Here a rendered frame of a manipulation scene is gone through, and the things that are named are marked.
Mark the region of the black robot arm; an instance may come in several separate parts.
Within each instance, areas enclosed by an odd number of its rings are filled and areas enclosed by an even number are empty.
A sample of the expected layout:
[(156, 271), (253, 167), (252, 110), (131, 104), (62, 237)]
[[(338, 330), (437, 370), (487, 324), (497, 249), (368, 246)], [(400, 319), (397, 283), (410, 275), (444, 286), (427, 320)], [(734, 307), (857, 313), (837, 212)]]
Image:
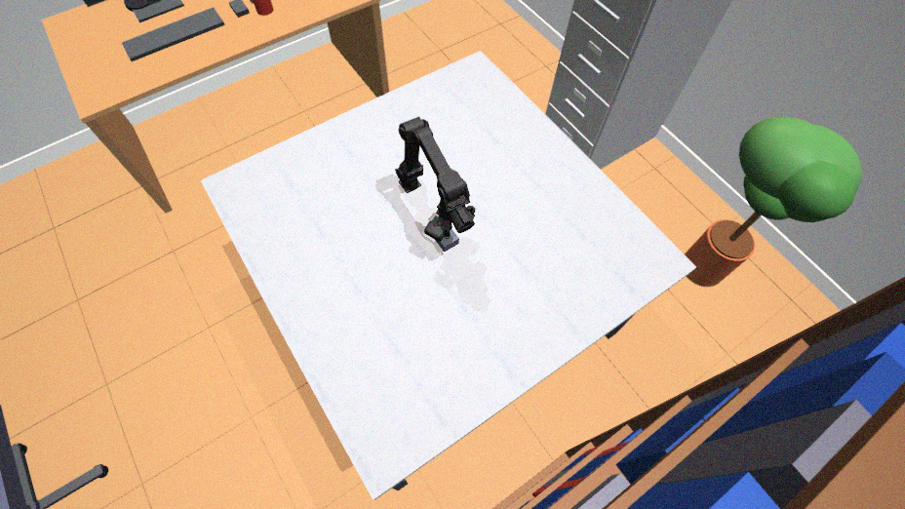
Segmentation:
[[(441, 149), (439, 148), (428, 121), (416, 117), (404, 122), (398, 128), (400, 137), (405, 142), (404, 161), (395, 169), (399, 183), (409, 193), (421, 186), (417, 180), (423, 175), (423, 165), (418, 161), (419, 146), (426, 156), (431, 168), (437, 177), (438, 193), (440, 195), (441, 208), (449, 213), (448, 221), (452, 222), (457, 233), (463, 233), (475, 224), (473, 206), (465, 207), (470, 203), (470, 193), (466, 181), (459, 173), (449, 166)], [(464, 197), (460, 198), (460, 196)]]

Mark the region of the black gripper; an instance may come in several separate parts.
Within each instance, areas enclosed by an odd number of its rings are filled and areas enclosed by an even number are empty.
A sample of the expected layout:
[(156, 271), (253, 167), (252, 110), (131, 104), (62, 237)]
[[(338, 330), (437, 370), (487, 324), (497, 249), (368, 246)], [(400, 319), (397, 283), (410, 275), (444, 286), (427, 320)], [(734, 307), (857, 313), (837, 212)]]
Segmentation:
[(436, 214), (439, 216), (435, 216), (432, 221), (429, 221), (424, 229), (424, 233), (436, 241), (441, 242), (452, 225), (448, 222), (449, 213), (441, 208), (440, 203), (437, 208)]

